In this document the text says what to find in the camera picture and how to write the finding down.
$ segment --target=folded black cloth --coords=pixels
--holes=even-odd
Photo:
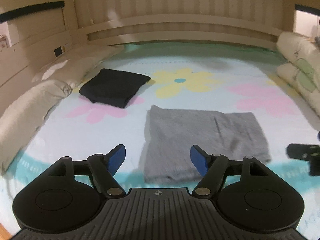
[[[84,84],[79,93],[93,103],[125,108],[139,88],[150,79],[137,73],[104,68]]]

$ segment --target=mattress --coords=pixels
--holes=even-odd
[[[320,237],[320,177],[308,175],[308,163],[290,160],[290,143],[316,144],[320,121],[308,104],[276,76],[285,63],[277,52],[221,44],[154,43],[126,45],[126,49],[99,67],[150,76],[125,109],[92,104],[75,89],[48,115],[45,124],[22,149],[7,173],[0,177],[0,223],[11,234],[19,230],[12,213],[15,195],[62,156],[85,160],[126,147],[126,160],[115,175],[121,186],[152,185],[143,180],[145,123],[152,105],[171,109],[253,112],[268,140],[275,173],[304,198],[305,212],[298,231],[310,240]],[[239,178],[228,178],[227,183]],[[87,177],[77,180],[90,184]]]

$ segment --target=black strip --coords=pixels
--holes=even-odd
[[[300,5],[300,4],[294,5],[294,8],[298,11],[303,11],[303,12],[307,12],[307,13],[311,13],[311,14],[320,16],[320,9],[316,9],[316,8],[312,8],[312,7],[304,6],[304,5]]]
[[[63,7],[64,7],[64,1],[46,2],[46,3],[39,3],[35,5],[22,7],[19,9],[15,9],[15,10],[0,14],[0,23],[10,21],[12,19],[27,15],[30,13],[56,9],[56,8],[63,8]]]

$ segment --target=pillow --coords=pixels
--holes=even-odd
[[[277,68],[277,74],[293,86],[320,116],[320,91],[305,73],[291,63]]]
[[[277,48],[293,65],[297,66],[320,88],[320,50],[309,38],[290,32],[283,32]]]
[[[56,79],[74,89],[100,62],[123,49],[124,46],[77,45],[42,67],[32,81]]]
[[[44,123],[49,110],[71,93],[64,82],[48,80],[15,100],[0,118],[0,172],[4,173],[18,151]]]
[[[113,69],[102,69],[82,86],[79,93],[92,103],[99,102],[125,108],[139,88],[151,78],[145,75]]]

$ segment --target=gray garment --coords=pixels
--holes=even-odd
[[[161,109],[152,106],[150,142],[144,165],[146,183],[176,183],[201,178],[190,160],[190,148],[199,145],[208,154],[230,160],[254,156],[269,161],[268,143],[252,113]]]

